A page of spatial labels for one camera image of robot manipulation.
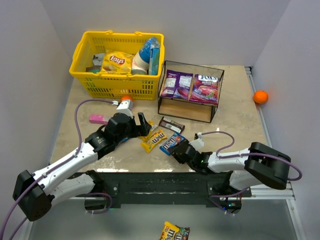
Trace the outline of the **brown chocolate bar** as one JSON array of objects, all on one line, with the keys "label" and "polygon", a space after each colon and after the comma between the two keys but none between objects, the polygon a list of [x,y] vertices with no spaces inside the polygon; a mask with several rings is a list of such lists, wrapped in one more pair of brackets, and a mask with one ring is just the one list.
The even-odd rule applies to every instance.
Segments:
[{"label": "brown chocolate bar", "polygon": [[173,132],[181,134],[185,130],[185,125],[180,124],[168,117],[162,117],[158,124],[160,127],[169,129]]}]

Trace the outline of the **purple candy bag back side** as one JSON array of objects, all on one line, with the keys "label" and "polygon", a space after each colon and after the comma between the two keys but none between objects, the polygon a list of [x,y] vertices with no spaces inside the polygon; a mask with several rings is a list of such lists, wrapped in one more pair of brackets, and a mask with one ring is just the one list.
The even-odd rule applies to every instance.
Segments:
[{"label": "purple candy bag back side", "polygon": [[188,100],[192,79],[192,73],[167,70],[160,96]]}]

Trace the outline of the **purple Fox's berries bag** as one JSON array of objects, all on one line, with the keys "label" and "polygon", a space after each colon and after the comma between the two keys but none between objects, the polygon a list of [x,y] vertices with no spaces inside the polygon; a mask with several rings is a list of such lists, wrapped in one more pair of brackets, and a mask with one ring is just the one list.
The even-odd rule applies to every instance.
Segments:
[{"label": "purple Fox's berries bag", "polygon": [[217,106],[220,83],[218,77],[196,74],[189,101]]}]

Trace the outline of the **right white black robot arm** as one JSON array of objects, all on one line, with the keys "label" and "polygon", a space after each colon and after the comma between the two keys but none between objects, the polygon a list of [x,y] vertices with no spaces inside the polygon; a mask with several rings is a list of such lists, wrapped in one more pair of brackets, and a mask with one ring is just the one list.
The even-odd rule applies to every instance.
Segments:
[{"label": "right white black robot arm", "polygon": [[180,163],[199,174],[227,173],[226,183],[235,190],[264,184],[284,190],[287,187],[291,158],[260,142],[236,152],[199,152],[188,140],[168,152]]}]

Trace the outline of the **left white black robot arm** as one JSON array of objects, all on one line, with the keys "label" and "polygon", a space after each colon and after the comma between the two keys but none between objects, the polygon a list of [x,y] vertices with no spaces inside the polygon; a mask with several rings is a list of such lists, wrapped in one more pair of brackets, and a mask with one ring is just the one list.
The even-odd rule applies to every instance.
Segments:
[{"label": "left white black robot arm", "polygon": [[22,171],[17,176],[12,197],[26,218],[31,222],[42,218],[58,200],[55,189],[79,169],[113,152],[125,138],[147,136],[152,126],[142,112],[138,118],[140,124],[136,124],[134,117],[115,113],[107,124],[60,160],[34,173]]}]

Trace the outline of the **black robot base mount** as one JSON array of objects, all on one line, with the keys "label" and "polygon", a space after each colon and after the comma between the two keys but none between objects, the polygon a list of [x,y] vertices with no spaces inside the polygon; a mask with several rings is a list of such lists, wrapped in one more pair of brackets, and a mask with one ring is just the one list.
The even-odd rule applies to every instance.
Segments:
[{"label": "black robot base mount", "polygon": [[111,200],[90,195],[87,210],[122,205],[204,205],[214,207],[213,195],[230,195],[228,173],[203,175],[196,172],[93,172],[97,181],[92,193],[107,193]]}]

